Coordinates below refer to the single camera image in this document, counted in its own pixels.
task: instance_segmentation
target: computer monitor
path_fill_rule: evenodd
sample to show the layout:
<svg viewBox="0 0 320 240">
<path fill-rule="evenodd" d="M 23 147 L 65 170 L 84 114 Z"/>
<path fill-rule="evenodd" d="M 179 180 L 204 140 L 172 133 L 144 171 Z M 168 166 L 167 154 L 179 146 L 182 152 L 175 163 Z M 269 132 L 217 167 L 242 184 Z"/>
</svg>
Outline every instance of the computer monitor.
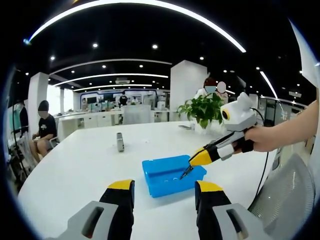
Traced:
<svg viewBox="0 0 320 240">
<path fill-rule="evenodd" d="M 96 97 L 88 97 L 87 98 L 87 103 L 88 104 L 95 104 L 97 102 L 97 98 Z"/>
</svg>

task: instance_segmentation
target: curved light strip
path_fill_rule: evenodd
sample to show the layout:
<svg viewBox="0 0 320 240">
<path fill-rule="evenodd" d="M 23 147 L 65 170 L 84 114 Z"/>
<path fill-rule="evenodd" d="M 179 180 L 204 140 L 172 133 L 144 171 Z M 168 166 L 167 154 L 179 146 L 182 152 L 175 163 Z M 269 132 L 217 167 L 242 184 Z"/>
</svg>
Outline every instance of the curved light strip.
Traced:
<svg viewBox="0 0 320 240">
<path fill-rule="evenodd" d="M 83 91 L 88 89 L 102 89 L 102 88 L 113 88 L 113 87 L 152 87 L 151 84 L 114 84 L 114 85 L 103 85 L 103 86 L 90 86 L 80 89 L 73 90 L 74 92 Z"/>
<path fill-rule="evenodd" d="M 65 68 L 62 68 L 60 70 L 54 71 L 52 73 L 49 74 L 56 74 L 59 72 L 62 72 L 64 70 L 68 70 L 68 69 L 73 69 L 76 67 L 80 67 L 83 65 L 89 65 L 89 64 L 98 64 L 98 63 L 107 63 L 107 62 L 121 62 L 121 61 L 137 61 L 137 62 L 149 62 L 149 63 L 157 63 L 157 64 L 168 64 L 168 65 L 172 65 L 171 62 L 166 62 L 166 61 L 157 61 L 157 60 L 148 60 L 148 59 L 136 59 L 136 58 L 118 58 L 118 59 L 105 59 L 105 60 L 97 60 L 97 61 L 88 61 L 88 62 L 84 62 L 84 63 L 79 63 L 76 65 L 72 65 L 72 66 L 67 66 Z"/>
<path fill-rule="evenodd" d="M 110 77 L 110 76 L 146 76 L 146 77 L 157 77 L 157 78 L 165 78 L 165 79 L 168 78 L 168 76 L 164 76 L 164 75 L 147 74 L 147 73 L 110 73 L 110 74 L 101 74 L 101 75 L 79 77 L 79 78 L 71 79 L 68 81 L 59 82 L 53 86 L 56 87 L 56 86 L 59 86 L 62 84 L 67 84 L 70 82 L 79 81 L 79 80 L 83 80 L 83 79 L 92 79 L 92 78 Z"/>
<path fill-rule="evenodd" d="M 230 93 L 230 94 L 236 94 L 235 92 L 233 91 L 230 91 L 230 90 L 225 90 L 227 93 Z"/>
<path fill-rule="evenodd" d="M 271 85 L 271 82 L 269 81 L 269 79 L 267 78 L 267 76 L 265 75 L 265 73 L 263 71 L 260 71 L 260 74 L 262 75 L 262 77 L 264 78 L 264 80 L 266 81 L 266 83 L 269 85 L 269 88 L 271 89 L 274 97 L 277 99 L 278 96 L 276 94 L 276 91 L 274 89 L 274 87 Z"/>
<path fill-rule="evenodd" d="M 101 6 L 101 5 L 109 5 L 109 4 L 144 4 L 144 5 L 151 5 L 151 6 L 157 6 L 165 9 L 170 9 L 176 12 L 179 12 L 181 14 L 187 15 L 193 19 L 196 19 L 205 25 L 209 26 L 213 30 L 217 31 L 220 33 L 222 36 L 224 36 L 226 39 L 228 39 L 234 46 L 236 46 L 242 53 L 245 53 L 246 50 L 238 43 L 231 35 L 229 35 L 226 31 L 224 31 L 222 28 L 219 26 L 215 25 L 213 22 L 209 21 L 208 19 L 204 18 L 203 16 L 200 16 L 190 10 L 187 10 L 183 7 L 163 2 L 163 1 L 158 1 L 158 0 L 96 0 L 88 3 L 84 3 L 79 6 L 75 6 L 67 11 L 64 11 L 60 13 L 59 15 L 51 18 L 49 21 L 44 23 L 37 31 L 34 32 L 34 34 L 29 38 L 29 42 L 35 38 L 39 33 L 41 33 L 43 30 L 45 30 L 47 27 L 50 25 L 54 24 L 55 22 L 59 21 L 60 19 L 67 17 L 71 14 L 74 14 L 76 12 L 79 12 L 84 9 L 96 7 L 96 6 Z"/>
</svg>

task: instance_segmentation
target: small gray object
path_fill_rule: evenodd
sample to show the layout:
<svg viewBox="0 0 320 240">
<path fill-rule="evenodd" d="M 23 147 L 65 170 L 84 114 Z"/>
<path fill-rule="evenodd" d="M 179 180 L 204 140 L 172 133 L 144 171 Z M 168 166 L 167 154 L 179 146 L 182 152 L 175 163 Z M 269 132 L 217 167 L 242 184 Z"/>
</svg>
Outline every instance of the small gray object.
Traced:
<svg viewBox="0 0 320 240">
<path fill-rule="evenodd" d="M 116 134 L 116 145 L 118 147 L 119 152 L 123 152 L 125 150 L 125 144 L 124 144 L 124 139 L 122 137 L 122 133 L 118 132 Z"/>
</svg>

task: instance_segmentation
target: black t-shirt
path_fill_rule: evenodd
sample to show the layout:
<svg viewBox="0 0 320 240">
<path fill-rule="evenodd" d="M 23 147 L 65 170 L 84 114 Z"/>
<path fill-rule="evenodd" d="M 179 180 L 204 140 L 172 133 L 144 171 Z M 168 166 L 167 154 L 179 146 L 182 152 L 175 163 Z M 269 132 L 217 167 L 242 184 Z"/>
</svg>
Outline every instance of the black t-shirt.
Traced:
<svg viewBox="0 0 320 240">
<path fill-rule="evenodd" d="M 56 121 L 55 118 L 50 114 L 46 119 L 40 118 L 39 120 L 40 138 L 43 138 L 48 134 L 53 134 L 54 138 L 57 136 Z"/>
<path fill-rule="evenodd" d="M 128 101 L 128 98 L 126 95 L 121 95 L 120 96 L 120 99 L 119 99 L 119 102 L 121 105 L 127 105 L 127 101 Z"/>
</svg>

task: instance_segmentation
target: plant pot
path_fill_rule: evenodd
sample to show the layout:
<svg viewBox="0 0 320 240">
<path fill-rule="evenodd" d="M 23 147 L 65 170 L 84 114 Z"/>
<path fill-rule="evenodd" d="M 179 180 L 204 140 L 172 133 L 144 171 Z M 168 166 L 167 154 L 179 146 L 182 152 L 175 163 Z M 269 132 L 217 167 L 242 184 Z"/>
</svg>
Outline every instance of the plant pot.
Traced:
<svg viewBox="0 0 320 240">
<path fill-rule="evenodd" d="M 208 121 L 208 125 L 206 126 L 206 128 L 202 128 L 202 126 L 199 123 L 197 123 L 197 121 L 195 120 L 194 121 L 194 131 L 200 135 L 210 135 L 211 134 L 211 122 Z"/>
</svg>

